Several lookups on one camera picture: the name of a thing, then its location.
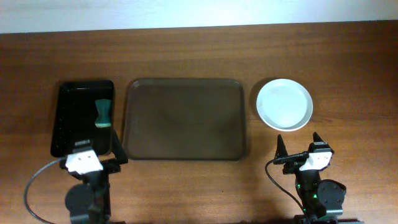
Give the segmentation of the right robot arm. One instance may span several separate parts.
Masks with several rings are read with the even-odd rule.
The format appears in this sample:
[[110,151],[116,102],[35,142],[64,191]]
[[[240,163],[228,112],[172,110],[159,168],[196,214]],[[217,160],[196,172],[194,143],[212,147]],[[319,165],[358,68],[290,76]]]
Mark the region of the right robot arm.
[[320,172],[330,166],[334,150],[317,133],[308,150],[288,154],[281,135],[277,136],[274,165],[283,165],[284,175],[295,176],[295,199],[302,215],[295,215],[294,223],[360,223],[357,219],[342,220],[346,186],[335,180],[321,179]]

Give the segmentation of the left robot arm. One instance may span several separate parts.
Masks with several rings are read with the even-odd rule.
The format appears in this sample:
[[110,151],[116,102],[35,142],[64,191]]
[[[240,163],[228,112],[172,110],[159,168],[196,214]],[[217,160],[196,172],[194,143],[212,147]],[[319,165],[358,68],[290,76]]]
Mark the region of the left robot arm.
[[60,168],[82,181],[65,196],[71,224],[112,222],[109,176],[121,172],[121,166],[128,163],[128,158],[115,130],[111,132],[110,143],[112,159],[101,161],[87,139],[77,142],[73,153],[61,160]]

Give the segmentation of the green yellow sponge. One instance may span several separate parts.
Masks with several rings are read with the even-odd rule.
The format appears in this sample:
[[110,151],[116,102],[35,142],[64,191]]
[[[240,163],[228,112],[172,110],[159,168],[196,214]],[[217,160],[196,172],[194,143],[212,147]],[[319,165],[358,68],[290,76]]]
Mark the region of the green yellow sponge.
[[109,111],[111,109],[111,100],[100,99],[95,101],[98,111],[98,117],[95,120],[97,128],[108,128],[111,126],[111,117]]

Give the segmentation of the white plate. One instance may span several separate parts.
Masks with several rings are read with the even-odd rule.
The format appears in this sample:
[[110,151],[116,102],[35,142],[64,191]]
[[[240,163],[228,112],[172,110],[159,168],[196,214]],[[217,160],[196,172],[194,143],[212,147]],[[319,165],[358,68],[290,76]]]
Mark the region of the white plate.
[[296,131],[313,114],[313,100],[300,83],[280,78],[267,82],[257,94],[256,111],[262,121],[278,131]]

